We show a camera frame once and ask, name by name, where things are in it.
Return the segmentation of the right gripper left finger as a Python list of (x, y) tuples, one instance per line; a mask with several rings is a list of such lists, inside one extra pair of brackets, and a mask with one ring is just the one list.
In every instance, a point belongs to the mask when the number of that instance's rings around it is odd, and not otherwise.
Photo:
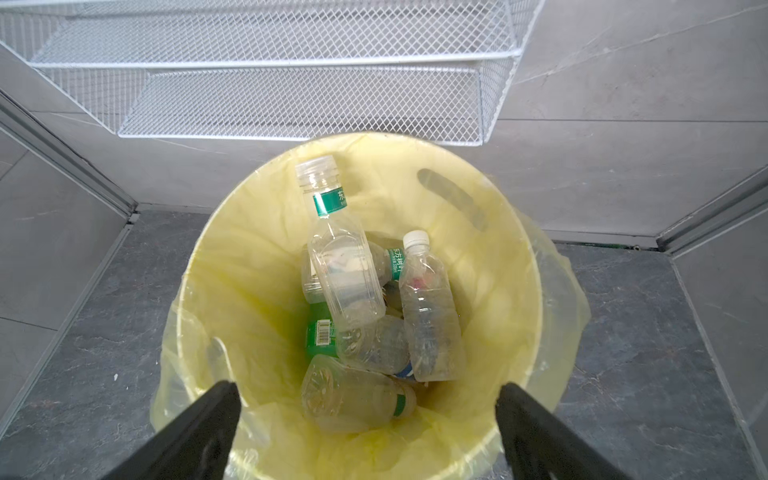
[(219, 381), (105, 477), (221, 479), (241, 409), (237, 385)]

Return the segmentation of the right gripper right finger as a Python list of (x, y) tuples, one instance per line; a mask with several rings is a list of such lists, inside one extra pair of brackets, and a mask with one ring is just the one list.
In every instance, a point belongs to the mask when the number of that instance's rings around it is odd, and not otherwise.
[(500, 389), (495, 418), (516, 479), (626, 479), (515, 383)]

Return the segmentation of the clear tall bottle white cap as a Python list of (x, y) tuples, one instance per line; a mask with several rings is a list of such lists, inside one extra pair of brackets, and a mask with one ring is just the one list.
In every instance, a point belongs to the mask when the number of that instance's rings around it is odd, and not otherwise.
[(321, 430), (352, 434), (383, 428), (411, 416), (417, 396), (405, 382), (317, 355), (303, 378), (301, 406), (305, 416)]

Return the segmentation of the blue label bottle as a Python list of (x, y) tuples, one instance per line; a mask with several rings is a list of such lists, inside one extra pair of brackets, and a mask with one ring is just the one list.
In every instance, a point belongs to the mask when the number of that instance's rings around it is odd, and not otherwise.
[(385, 315), (359, 328), (338, 330), (336, 353), (345, 364), (405, 378), (411, 370), (404, 320)]

